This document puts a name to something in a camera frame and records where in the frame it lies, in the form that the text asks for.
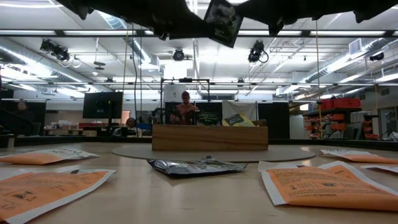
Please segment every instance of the table surface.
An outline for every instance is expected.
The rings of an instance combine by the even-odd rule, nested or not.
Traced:
[[[152,169],[145,161],[111,153],[129,143],[95,143],[17,147],[0,156],[42,149],[80,149],[100,158],[59,162],[47,166],[0,165],[0,176],[21,172],[65,171],[73,169],[114,169],[118,172],[94,192],[30,223],[397,223],[398,213],[334,208],[273,206],[257,163],[238,174],[214,175],[189,179],[171,179]],[[331,146],[297,147],[319,152],[320,149],[345,149]],[[398,152],[372,151],[398,159]],[[284,164],[319,166],[335,161],[332,157],[314,157]],[[349,163],[372,180],[398,190],[398,175],[359,168],[364,163]]]

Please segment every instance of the black monitor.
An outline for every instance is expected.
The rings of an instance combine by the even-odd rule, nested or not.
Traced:
[[[83,118],[120,119],[122,106],[123,92],[86,93]]]

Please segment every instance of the ceiling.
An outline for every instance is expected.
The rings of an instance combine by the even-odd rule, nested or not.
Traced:
[[[234,0],[232,3],[239,3],[242,0]],[[209,0],[198,0],[198,15],[203,18],[206,12],[206,6]],[[83,30],[105,30],[111,29],[110,25],[104,20],[100,13],[95,11],[87,17],[85,21],[81,20],[74,13],[64,7],[53,8],[31,8],[29,6],[48,6],[57,5],[55,1],[47,0],[13,0],[0,1],[0,27],[2,29],[83,29]],[[334,14],[324,16],[318,21],[319,30],[398,30],[398,10],[390,9],[376,16],[370,21],[364,21],[361,24],[355,22],[352,12],[343,14]],[[242,29],[267,29],[267,25],[261,24],[250,19],[244,19]],[[286,26],[285,29],[297,30],[315,30],[316,22],[311,19],[300,19],[295,24]],[[76,58],[79,58],[81,65],[78,68],[73,65],[79,64],[75,61],[59,65],[56,59],[51,55],[46,55],[40,50],[43,37],[0,37],[1,41],[11,41],[20,46],[13,50],[20,55],[28,56],[30,53],[40,55],[45,60],[40,62],[53,70],[57,70],[60,66],[68,67],[65,73],[70,71],[70,76],[75,74],[86,78],[85,82],[104,82],[108,78],[113,78],[116,82],[134,82],[137,73],[142,76],[143,82],[159,82],[163,68],[160,70],[139,69],[140,61],[131,60],[132,50],[127,46],[126,42],[120,37],[101,37],[98,39],[98,50],[96,49],[96,38],[92,37],[52,37],[50,40],[62,47],[68,48],[68,52]],[[248,62],[249,49],[255,41],[263,41],[268,46],[269,61],[263,65],[251,66]],[[318,65],[323,68],[330,64],[336,56],[349,49],[348,45],[356,38],[273,38],[273,37],[238,37],[233,49],[218,44],[210,39],[198,39],[197,46],[197,78],[208,78],[214,82],[236,82],[239,78],[243,78],[246,82],[285,82],[298,83],[302,78],[308,76],[309,71],[317,69]],[[136,42],[142,46],[145,53],[156,55],[160,59],[160,66],[165,67],[173,63],[172,52],[176,48],[183,49],[186,55],[190,56],[190,60],[179,64],[181,67],[187,68],[187,77],[195,78],[193,69],[192,55],[194,54],[193,40],[167,40],[162,41],[156,37],[136,37]],[[346,77],[350,77],[359,72],[367,70],[369,67],[376,67],[382,63],[395,59],[395,45],[385,50],[385,59],[378,62],[366,62],[365,59],[359,58],[355,62],[350,63],[338,70],[334,71],[334,75],[323,77],[321,82],[338,83]],[[104,70],[95,70],[97,67],[93,62],[104,62]],[[377,70],[370,75],[364,75],[355,79],[356,82],[366,82],[367,79],[381,75],[381,70]],[[21,76],[15,81],[42,81],[39,78],[29,78]],[[74,82],[67,77],[56,82]],[[118,90],[122,85],[107,86],[106,89]],[[125,88],[132,89],[134,86],[125,85]],[[159,85],[143,85],[143,89],[159,89]],[[213,86],[213,90],[217,89],[238,89],[237,86]],[[252,90],[253,86],[243,87],[246,90]],[[256,94],[258,90],[275,90],[280,86],[257,86],[255,91],[250,94]],[[336,93],[350,90],[349,87],[344,88],[324,88],[322,91],[335,91]],[[312,88],[296,88],[293,92],[294,96],[304,93],[312,93],[318,91],[318,87]]]

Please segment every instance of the monitor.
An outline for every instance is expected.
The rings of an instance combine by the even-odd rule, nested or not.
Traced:
[[[86,93],[83,118],[120,119],[122,106],[123,92]]]

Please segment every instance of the wooden box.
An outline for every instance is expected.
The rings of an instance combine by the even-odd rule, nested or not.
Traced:
[[[161,125],[153,127],[154,151],[268,150],[268,127]]]

